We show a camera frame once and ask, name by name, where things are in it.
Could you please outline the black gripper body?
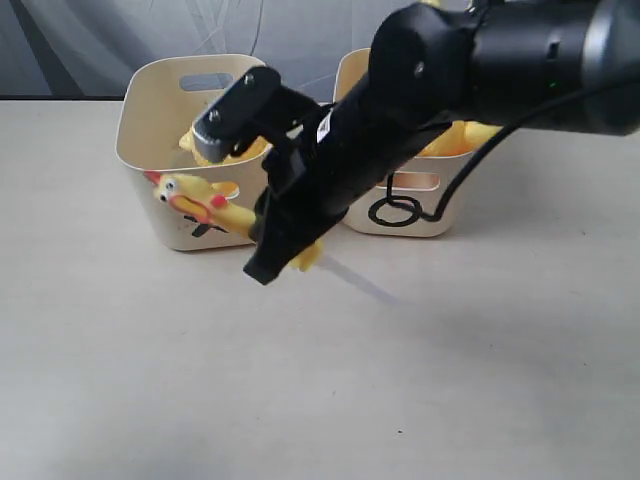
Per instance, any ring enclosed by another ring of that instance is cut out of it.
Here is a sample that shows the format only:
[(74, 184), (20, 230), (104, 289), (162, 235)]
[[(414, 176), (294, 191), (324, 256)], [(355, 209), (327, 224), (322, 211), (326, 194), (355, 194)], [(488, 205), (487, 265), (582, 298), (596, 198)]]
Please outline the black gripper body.
[(263, 161), (265, 192), (280, 205), (280, 225), (290, 225), (314, 242), (380, 181), (380, 131), (331, 129), (317, 139), (315, 129), (294, 137), (262, 134), (273, 144)]

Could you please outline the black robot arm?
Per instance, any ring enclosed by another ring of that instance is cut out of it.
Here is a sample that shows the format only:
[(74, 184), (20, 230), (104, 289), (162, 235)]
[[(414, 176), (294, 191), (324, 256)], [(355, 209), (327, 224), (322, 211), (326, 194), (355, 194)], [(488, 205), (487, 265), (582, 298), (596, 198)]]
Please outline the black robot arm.
[(245, 265), (268, 284), (453, 122), (626, 136), (639, 128), (635, 1), (415, 3), (376, 31), (366, 73), (274, 149)]

